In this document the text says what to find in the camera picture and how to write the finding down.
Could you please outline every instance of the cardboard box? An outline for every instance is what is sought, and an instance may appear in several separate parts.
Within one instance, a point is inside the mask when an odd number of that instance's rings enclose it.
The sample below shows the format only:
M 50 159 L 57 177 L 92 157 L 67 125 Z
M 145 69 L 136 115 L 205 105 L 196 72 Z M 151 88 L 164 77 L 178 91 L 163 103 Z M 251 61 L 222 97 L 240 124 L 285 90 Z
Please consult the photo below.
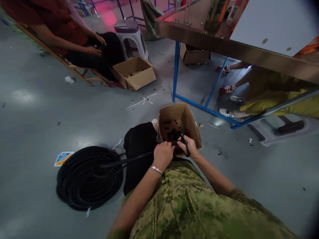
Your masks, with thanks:
M 210 51 L 205 50 L 187 50 L 186 45 L 181 43 L 180 56 L 185 65 L 189 64 L 205 64 L 210 60 Z
M 137 91 L 143 86 L 156 80 L 153 66 L 143 58 L 137 56 L 113 66 L 113 74 L 127 89 Z
M 184 134 L 195 141 L 196 148 L 202 148 L 202 138 L 195 118 L 187 104 L 173 104 L 159 111 L 159 135 L 163 141 L 168 141 L 168 133 L 174 129 L 176 132 L 181 131 L 181 123 L 184 128 Z M 185 156 L 185 153 L 179 147 L 175 149 L 175 155 L 178 157 Z

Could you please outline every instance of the red sneaker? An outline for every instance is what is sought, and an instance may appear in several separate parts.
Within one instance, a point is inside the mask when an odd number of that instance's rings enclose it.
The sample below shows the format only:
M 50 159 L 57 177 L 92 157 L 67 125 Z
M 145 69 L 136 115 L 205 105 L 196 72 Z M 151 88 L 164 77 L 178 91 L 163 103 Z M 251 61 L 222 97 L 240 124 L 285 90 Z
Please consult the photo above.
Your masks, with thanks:
M 110 83 L 117 88 L 124 89 L 124 86 L 120 82 L 110 81 Z
M 233 89 L 233 86 L 225 86 L 223 88 L 220 88 L 219 92 L 221 94 L 229 94 L 229 93 L 234 93 L 235 90 Z
M 217 70 L 218 72 L 220 72 L 221 69 L 222 69 L 222 66 L 217 66 L 217 67 L 216 67 L 216 70 Z M 230 71 L 230 70 L 228 69 L 228 66 L 225 66 L 224 69 L 223 69 L 223 73 L 227 75 L 227 74 L 229 73 L 229 71 Z

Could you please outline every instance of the plastic stool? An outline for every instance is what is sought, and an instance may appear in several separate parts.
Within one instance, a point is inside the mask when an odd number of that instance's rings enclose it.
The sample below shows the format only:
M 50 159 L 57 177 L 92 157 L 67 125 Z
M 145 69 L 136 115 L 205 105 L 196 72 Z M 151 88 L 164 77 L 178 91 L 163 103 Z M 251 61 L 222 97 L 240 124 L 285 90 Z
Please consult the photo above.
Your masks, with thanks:
M 140 56 L 148 61 L 149 53 L 146 50 L 138 23 L 134 20 L 120 20 L 116 24 L 119 23 L 126 23 L 125 27 L 114 27 L 122 43 L 125 60 Z
M 248 126 L 258 136 L 263 146 L 270 146 L 285 142 L 291 138 L 319 133 L 319 120 L 298 115 L 300 121 L 291 122 L 285 116 L 278 116 L 285 125 L 275 129 L 269 129 L 263 121 L 267 118 L 258 119 Z

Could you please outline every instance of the blue and yellow sign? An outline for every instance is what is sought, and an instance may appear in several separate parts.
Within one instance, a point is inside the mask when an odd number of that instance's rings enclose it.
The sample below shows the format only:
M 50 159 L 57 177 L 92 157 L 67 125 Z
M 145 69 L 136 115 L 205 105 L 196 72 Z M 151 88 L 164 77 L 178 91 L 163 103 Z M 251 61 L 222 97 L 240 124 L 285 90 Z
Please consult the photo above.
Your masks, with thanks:
M 56 158 L 56 161 L 55 161 L 54 166 L 55 166 L 55 167 L 61 167 L 62 164 L 63 164 L 69 157 L 71 157 L 73 154 L 74 154 L 74 152 L 62 152 L 62 153 L 60 153 L 60 154 L 57 156 L 57 158 Z

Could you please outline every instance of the black cloth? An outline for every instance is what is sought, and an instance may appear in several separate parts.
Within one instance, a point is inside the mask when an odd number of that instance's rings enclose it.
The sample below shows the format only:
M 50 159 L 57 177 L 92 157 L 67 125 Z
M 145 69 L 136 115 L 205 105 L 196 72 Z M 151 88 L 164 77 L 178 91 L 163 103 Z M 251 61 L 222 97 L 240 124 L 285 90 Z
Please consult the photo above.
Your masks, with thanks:
M 117 81 L 115 76 L 110 70 L 110 67 L 124 61 L 124 55 L 122 51 L 122 45 L 118 36 L 113 32 L 107 32 L 99 34 L 105 39 L 106 46 L 103 49 L 102 57 L 92 55 L 79 51 L 69 51 L 66 55 L 66 59 L 73 65 L 83 68 L 94 68 L 102 76 L 110 81 Z M 88 37 L 88 42 L 85 46 L 99 47 L 101 42 L 93 37 Z
M 131 128 L 124 138 L 126 157 L 132 158 L 153 151 L 158 144 L 156 137 L 157 132 L 151 122 L 139 124 L 134 128 Z M 191 161 L 187 159 L 178 158 L 176 156 L 173 157 L 172 161 L 182 160 L 191 163 Z M 139 184 L 153 161 L 154 154 L 150 154 L 127 164 L 124 183 L 125 196 Z

